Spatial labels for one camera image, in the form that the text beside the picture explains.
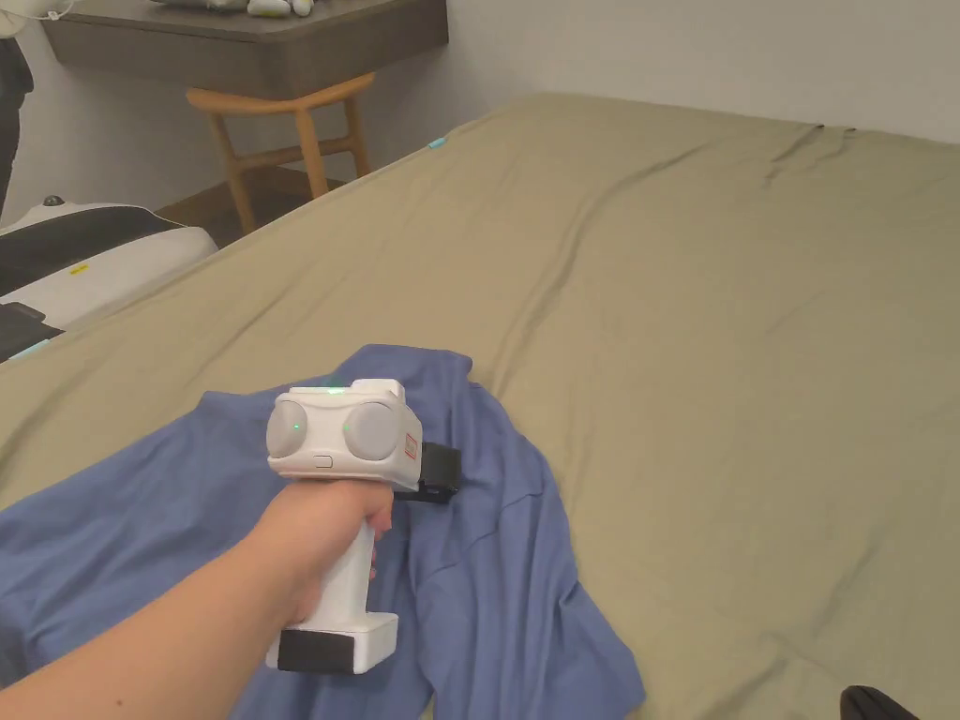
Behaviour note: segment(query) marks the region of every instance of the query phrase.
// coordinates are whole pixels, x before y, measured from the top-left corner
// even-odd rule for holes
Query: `hand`
[[[324,574],[343,556],[366,520],[379,538],[390,529],[394,493],[387,483],[300,481],[270,503],[246,543],[289,583],[287,624],[300,622],[320,602]]]

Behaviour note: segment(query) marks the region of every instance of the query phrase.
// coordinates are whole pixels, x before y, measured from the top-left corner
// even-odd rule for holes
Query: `wooden stool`
[[[200,90],[196,87],[187,90],[186,99],[190,105],[209,116],[210,128],[213,130],[213,137],[227,170],[230,194],[237,206],[240,225],[245,234],[256,229],[250,195],[243,183],[243,173],[246,170],[283,165],[302,159],[306,165],[306,175],[310,180],[310,194],[314,198],[319,198],[328,189],[324,173],[324,155],[351,153],[357,168],[357,177],[361,178],[370,172],[370,161],[367,158],[367,146],[363,139],[356,96],[367,89],[372,82],[373,73],[370,73],[311,95],[304,95],[296,100],[259,100],[240,95],[226,95],[212,90]],[[347,113],[347,136],[332,140],[318,140],[310,110],[334,103],[344,104]],[[297,133],[300,135],[299,146],[243,157],[237,156],[230,143],[227,123],[224,121],[226,115],[279,115],[284,112],[292,112],[294,115]]]

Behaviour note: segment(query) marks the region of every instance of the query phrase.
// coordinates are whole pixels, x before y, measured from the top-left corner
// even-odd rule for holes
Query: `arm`
[[[0,692],[0,717],[227,717],[274,636],[316,606],[363,520],[389,528],[392,500],[379,483],[287,487],[234,548]]]

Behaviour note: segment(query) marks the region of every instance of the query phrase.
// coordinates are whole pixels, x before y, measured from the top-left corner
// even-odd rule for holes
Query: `blue cloth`
[[[377,546],[368,607],[399,614],[396,653],[355,678],[263,667],[233,717],[417,718],[435,692],[438,718],[600,720],[643,700],[633,655],[577,580],[545,460],[470,366],[369,346],[301,383],[400,380],[424,438],[463,450],[463,487],[449,506],[397,503]],[[22,675],[62,656],[240,540],[283,485],[265,449],[277,392],[209,393],[0,514],[0,667]]]

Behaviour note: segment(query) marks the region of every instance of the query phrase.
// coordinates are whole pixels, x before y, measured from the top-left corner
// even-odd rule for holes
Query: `stool leg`
[[[294,119],[297,121],[297,134],[300,136],[300,149],[303,151],[306,176],[310,180],[310,194],[319,198],[329,188],[326,186],[324,157],[320,154],[320,144],[313,127],[313,118],[310,117],[309,110],[297,110],[294,112]]]
[[[370,174],[370,159],[367,157],[367,143],[363,138],[363,123],[360,122],[360,107],[356,98],[347,98],[344,101],[344,110],[347,112],[347,128],[350,136],[350,152],[353,153],[353,163],[357,168],[357,178]]]
[[[223,115],[211,113],[208,117],[210,119],[210,129],[213,130],[213,138],[217,141],[217,148],[220,151],[220,159],[227,171],[227,185],[230,188],[230,195],[233,196],[233,204],[236,205],[237,215],[240,216],[240,228],[245,235],[248,235],[256,230],[256,219],[253,217],[250,195],[247,193],[240,169],[236,164],[237,158],[233,152],[233,146],[230,144],[227,123],[224,122]]]

